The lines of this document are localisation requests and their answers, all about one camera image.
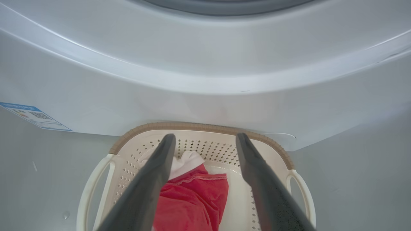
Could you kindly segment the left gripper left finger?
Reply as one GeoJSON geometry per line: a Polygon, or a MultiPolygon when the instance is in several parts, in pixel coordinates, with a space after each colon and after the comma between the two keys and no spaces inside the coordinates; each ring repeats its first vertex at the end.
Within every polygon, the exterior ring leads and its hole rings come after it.
{"type": "Polygon", "coordinates": [[[170,176],[175,146],[174,134],[163,137],[97,231],[151,231],[160,191],[170,176]]]}

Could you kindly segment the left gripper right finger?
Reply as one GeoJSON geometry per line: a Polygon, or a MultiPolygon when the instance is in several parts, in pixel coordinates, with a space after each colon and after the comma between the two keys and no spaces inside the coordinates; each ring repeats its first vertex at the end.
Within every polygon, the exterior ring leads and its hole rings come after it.
{"type": "Polygon", "coordinates": [[[251,186],[262,231],[316,231],[245,133],[236,135],[243,179],[251,186]]]}

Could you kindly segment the red garment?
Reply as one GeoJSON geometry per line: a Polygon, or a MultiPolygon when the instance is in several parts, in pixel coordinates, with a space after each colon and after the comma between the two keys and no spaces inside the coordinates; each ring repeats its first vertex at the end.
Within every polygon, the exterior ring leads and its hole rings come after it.
{"type": "Polygon", "coordinates": [[[219,231],[228,192],[227,175],[200,164],[162,187],[152,231],[219,231]]]}

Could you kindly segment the white cloth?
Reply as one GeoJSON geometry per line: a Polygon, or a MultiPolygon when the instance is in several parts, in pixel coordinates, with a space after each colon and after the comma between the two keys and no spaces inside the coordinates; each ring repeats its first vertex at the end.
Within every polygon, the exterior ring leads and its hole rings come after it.
{"type": "MultiPolygon", "coordinates": [[[[151,148],[142,154],[136,164],[138,170],[140,170],[147,163],[155,150],[156,147],[151,148]]],[[[178,159],[176,157],[173,157],[168,180],[173,180],[177,177],[180,177],[199,167],[204,162],[204,159],[196,151],[185,151],[182,154],[181,158],[178,159]]]]}

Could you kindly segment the white perforated laundry basket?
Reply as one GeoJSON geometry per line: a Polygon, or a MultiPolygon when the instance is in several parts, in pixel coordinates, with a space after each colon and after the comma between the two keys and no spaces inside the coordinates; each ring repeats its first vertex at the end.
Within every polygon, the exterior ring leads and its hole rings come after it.
{"type": "Polygon", "coordinates": [[[210,174],[227,174],[229,191],[220,231],[261,231],[251,187],[240,171],[235,135],[240,129],[195,123],[151,123],[129,130],[110,148],[89,177],[77,212],[76,231],[95,231],[137,175],[141,158],[148,157],[168,133],[176,136],[174,156],[195,151],[210,174]],[[88,212],[99,178],[109,167],[93,228],[88,212]]]}

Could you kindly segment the white washing machine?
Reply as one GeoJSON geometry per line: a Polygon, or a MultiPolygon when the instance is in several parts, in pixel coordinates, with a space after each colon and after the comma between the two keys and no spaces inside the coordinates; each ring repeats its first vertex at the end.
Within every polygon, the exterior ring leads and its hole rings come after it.
{"type": "Polygon", "coordinates": [[[0,0],[0,102],[75,133],[156,121],[301,149],[411,102],[411,0],[208,16],[129,0],[0,0]]]}

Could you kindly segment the grey rubber door gasket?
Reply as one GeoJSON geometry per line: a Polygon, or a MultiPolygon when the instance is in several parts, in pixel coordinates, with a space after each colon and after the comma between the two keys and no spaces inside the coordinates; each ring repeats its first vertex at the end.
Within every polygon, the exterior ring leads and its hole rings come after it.
{"type": "Polygon", "coordinates": [[[245,16],[276,12],[317,0],[129,0],[208,16],[245,16]]]}

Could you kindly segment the round white filter cover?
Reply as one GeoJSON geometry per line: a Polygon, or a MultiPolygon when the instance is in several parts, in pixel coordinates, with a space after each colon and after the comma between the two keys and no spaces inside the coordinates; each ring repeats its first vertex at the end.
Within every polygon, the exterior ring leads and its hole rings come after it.
{"type": "Polygon", "coordinates": [[[295,151],[295,143],[297,138],[289,133],[263,133],[262,135],[269,137],[282,146],[285,151],[295,151]]]}

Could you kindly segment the blue energy label sticker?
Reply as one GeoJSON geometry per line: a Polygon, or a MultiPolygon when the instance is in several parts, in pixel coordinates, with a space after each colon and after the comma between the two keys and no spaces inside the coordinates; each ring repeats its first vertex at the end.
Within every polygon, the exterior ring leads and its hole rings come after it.
{"type": "Polygon", "coordinates": [[[59,123],[37,107],[4,102],[0,102],[0,106],[41,129],[72,132],[71,129],[59,123]]]}

